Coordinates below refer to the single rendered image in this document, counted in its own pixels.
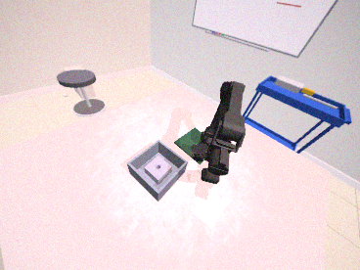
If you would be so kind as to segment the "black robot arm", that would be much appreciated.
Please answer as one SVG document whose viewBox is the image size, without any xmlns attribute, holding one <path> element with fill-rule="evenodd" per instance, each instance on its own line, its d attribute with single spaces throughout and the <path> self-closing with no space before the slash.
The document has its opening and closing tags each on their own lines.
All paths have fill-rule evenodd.
<svg viewBox="0 0 360 270">
<path fill-rule="evenodd" d="M 241 115 L 243 93 L 246 86 L 237 81 L 223 82 L 220 88 L 220 104 L 211 124 L 202 132 L 201 141 L 192 145 L 192 155 L 195 161 L 208 159 L 207 170 L 218 176 L 229 173 L 230 153 L 237 153 L 242 147 L 246 136 L 246 123 Z M 208 142 L 212 138 L 210 156 L 207 154 Z M 232 144 L 232 141 L 236 142 Z"/>
</svg>

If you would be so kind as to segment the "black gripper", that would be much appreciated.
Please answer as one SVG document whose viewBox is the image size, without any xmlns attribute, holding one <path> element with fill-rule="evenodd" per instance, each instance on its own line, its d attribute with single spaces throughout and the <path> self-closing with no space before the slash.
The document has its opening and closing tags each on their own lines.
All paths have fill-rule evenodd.
<svg viewBox="0 0 360 270">
<path fill-rule="evenodd" d="M 208 144 L 208 149 L 209 149 L 209 151 L 208 151 L 208 155 L 210 156 L 210 151 L 211 151 L 211 149 L 210 149 L 210 144 L 211 144 L 211 141 L 212 141 L 212 138 L 205 138 L 205 140 L 204 140 L 204 143 L 206 144 L 206 142 L 208 142 L 209 144 Z M 209 162 L 209 158 L 208 159 L 204 159 L 205 161 L 207 161 L 207 162 Z M 204 182 L 208 182 L 208 183 L 212 183 L 212 184 L 218 184 L 219 182 L 220 182 L 220 176 L 218 176 L 218 175 L 214 175 L 214 174 L 212 174 L 212 173 L 210 173 L 208 170 L 207 170 L 207 168 L 203 168 L 202 169 L 202 176 L 201 176 L 201 179 L 202 179 L 202 181 L 204 181 Z"/>
</svg>

